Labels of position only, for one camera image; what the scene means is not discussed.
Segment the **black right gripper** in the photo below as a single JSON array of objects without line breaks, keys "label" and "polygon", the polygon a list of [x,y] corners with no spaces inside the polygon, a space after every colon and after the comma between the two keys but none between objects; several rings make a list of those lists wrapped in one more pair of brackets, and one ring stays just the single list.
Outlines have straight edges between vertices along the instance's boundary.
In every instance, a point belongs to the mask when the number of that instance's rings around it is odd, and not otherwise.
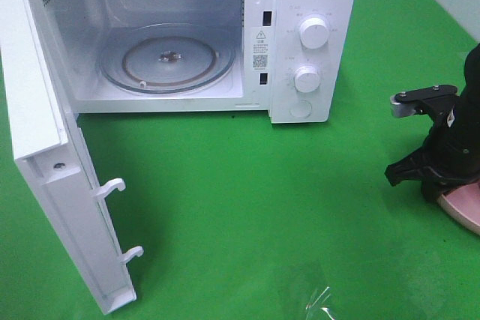
[{"label": "black right gripper", "polygon": [[461,118],[457,113],[451,109],[434,123],[424,150],[418,148],[386,167],[390,185],[421,181],[422,196],[435,202],[441,195],[479,180],[479,120]]}]

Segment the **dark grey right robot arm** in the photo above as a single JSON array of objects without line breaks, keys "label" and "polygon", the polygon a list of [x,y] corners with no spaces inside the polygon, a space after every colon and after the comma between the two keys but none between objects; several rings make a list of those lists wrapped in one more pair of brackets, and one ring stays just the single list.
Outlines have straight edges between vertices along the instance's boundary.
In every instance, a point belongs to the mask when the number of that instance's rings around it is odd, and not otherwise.
[{"label": "dark grey right robot arm", "polygon": [[432,127],[422,145],[386,167],[392,186],[419,181],[426,199],[479,180],[479,47],[466,57],[465,87],[434,85],[390,97],[393,116],[428,115]]}]

